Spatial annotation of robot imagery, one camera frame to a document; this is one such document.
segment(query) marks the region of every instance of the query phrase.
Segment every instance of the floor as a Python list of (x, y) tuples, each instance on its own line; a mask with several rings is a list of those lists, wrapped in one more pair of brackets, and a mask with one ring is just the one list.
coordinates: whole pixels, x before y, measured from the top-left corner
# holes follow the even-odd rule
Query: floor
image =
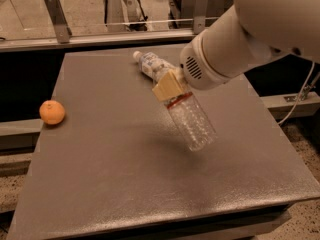
[[(153, 0), (148, 6), (146, 6), (148, 0), (140, 1), (144, 13), (149, 17), (150, 23), (146, 24), (148, 30), (168, 30), (168, 24), (163, 23), (168, 18), (168, 7), (164, 6), (168, 0)], [(103, 0), (61, 0), (61, 3), (73, 35), (96, 35), (108, 32), (103, 24)], [(15, 40), (48, 38), (54, 35), (43, 0), (0, 0), (0, 37)], [(320, 182), (320, 144), (311, 140), (300, 120), (290, 120), (283, 126), (283, 131)], [(22, 156), (28, 159), (32, 157), (31, 154)], [(11, 214), (7, 212), (14, 210), (16, 206), (24, 177), (24, 174), (0, 176), (0, 240), (6, 238), (11, 218)], [(289, 211), (292, 216), (290, 221), (270, 234), (258, 236), (258, 239), (320, 239), (320, 200), (296, 204)]]

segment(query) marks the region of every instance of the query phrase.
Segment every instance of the white bottle cap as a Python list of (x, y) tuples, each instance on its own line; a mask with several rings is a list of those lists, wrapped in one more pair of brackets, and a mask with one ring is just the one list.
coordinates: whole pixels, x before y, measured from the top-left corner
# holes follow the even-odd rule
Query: white bottle cap
[(142, 52), (135, 51), (135, 52), (133, 53), (133, 58), (134, 58), (134, 60), (135, 60), (136, 62), (139, 62), (141, 56), (142, 56)]

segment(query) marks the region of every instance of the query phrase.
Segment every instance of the gray tabletop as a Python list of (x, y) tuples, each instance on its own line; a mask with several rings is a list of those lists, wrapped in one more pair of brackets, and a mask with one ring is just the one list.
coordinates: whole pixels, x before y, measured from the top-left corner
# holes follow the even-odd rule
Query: gray tabletop
[[(178, 64), (182, 45), (139, 48)], [(117, 231), (320, 197), (320, 186), (244, 76), (195, 91), (218, 133), (184, 144), (136, 49), (67, 54), (8, 239)]]

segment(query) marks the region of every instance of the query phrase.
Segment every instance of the orange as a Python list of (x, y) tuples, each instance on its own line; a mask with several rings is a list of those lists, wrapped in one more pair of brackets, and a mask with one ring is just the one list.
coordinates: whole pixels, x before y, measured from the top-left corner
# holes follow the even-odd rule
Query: orange
[(60, 123), (66, 112), (64, 107), (55, 100), (47, 100), (42, 103), (39, 109), (41, 119), (50, 125), (55, 125)]

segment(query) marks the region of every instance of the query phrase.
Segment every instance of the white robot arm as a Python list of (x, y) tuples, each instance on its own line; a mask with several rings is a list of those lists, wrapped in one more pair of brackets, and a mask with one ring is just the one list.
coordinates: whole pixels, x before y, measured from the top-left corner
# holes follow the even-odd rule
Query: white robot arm
[(211, 89), (288, 54), (320, 63), (320, 0), (234, 0), (180, 62), (192, 87)]

